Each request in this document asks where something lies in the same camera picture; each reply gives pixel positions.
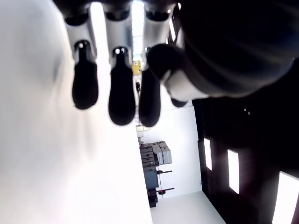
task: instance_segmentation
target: rectangular light panel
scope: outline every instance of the rectangular light panel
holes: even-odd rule
[[[212,170],[212,155],[211,155],[211,146],[210,140],[204,139],[205,155],[206,155],[206,167]]]
[[[239,154],[230,149],[228,150],[228,174],[230,188],[239,194]]]
[[[278,193],[273,224],[291,224],[299,193],[299,179],[279,173]]]
[[[171,38],[172,38],[172,41],[174,41],[176,39],[176,33],[174,32],[174,26],[173,26],[172,19],[170,19],[170,21],[169,21],[169,26],[170,26]]]

